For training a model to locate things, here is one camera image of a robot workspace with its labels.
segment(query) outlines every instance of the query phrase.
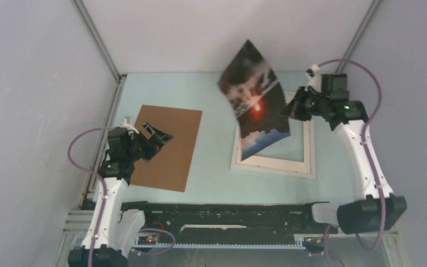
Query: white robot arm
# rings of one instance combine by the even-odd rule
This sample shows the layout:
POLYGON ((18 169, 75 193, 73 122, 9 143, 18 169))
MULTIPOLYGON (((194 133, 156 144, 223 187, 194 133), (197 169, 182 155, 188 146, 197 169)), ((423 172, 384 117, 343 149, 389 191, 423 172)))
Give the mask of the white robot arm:
POLYGON ((150 161, 173 136, 145 122, 143 127, 151 134, 146 138, 129 120, 126 117, 120 127, 108 132, 106 159, 98 170, 106 190, 99 181, 90 228, 81 247, 70 251, 70 267, 88 266, 89 258, 95 266, 128 266, 128 253, 145 224, 144 213, 139 210, 125 211, 120 219, 122 198, 135 170, 135 161, 150 161))
POLYGON ((317 69, 313 67, 307 71, 310 76, 309 84, 298 89, 294 99, 281 115, 300 121, 321 116, 330 124, 331 130, 346 148, 351 167, 354 202, 346 205, 313 204, 313 218, 318 223, 339 226, 346 234, 358 234, 379 231, 384 214, 384 229, 389 230, 406 210, 407 205, 403 196, 394 195, 382 173, 371 142, 369 127, 365 127, 363 132, 368 120, 364 105, 360 101, 349 100, 346 74, 319 75, 316 72, 317 69), (385 201, 385 212, 382 212, 381 208, 382 198, 385 201))

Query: light blue table surface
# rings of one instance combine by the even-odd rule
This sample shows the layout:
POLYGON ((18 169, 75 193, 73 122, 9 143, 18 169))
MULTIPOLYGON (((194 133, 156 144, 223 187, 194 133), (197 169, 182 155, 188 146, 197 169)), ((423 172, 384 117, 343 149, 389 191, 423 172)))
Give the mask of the light blue table surface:
MULTIPOLYGON (((128 75, 115 126, 125 116, 135 119, 142 105, 187 108, 202 110, 203 113, 185 192, 131 185, 125 201, 194 204, 352 201, 349 164, 344 147, 321 118, 314 119, 315 180, 230 169, 236 120, 230 104, 216 86, 219 76, 220 73, 128 75)), ((277 73, 277 76, 286 91, 295 91, 307 84, 303 72, 277 73)))

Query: brown cardboard sheet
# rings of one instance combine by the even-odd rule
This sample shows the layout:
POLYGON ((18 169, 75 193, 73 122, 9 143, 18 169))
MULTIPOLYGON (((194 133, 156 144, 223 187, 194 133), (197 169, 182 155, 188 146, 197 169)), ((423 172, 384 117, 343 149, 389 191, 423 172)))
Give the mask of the brown cardboard sheet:
POLYGON ((149 138, 142 127, 149 122, 174 138, 150 162, 135 162, 130 184, 184 192, 201 116, 199 110, 143 105, 135 127, 149 138))

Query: white picture frame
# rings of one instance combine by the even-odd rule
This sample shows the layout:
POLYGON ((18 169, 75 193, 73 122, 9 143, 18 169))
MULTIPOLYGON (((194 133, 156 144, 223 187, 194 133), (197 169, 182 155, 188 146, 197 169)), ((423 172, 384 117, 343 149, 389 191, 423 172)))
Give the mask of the white picture frame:
MULTIPOLYGON (((286 102, 289 103, 295 92, 284 92, 286 102)), ((315 179, 315 136, 314 123, 305 121, 304 124, 304 161, 281 160, 263 156, 251 156, 241 161, 240 127, 236 127, 236 137, 232 153, 231 168, 269 172, 272 174, 287 175, 315 179)))

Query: photograph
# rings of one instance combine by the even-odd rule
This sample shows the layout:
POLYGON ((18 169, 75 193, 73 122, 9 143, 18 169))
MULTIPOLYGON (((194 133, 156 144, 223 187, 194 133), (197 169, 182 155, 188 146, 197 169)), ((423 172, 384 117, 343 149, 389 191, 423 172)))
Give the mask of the photograph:
POLYGON ((217 85, 240 125, 241 160, 290 136, 288 118, 279 116, 286 107, 281 84, 250 40, 233 58, 217 85))

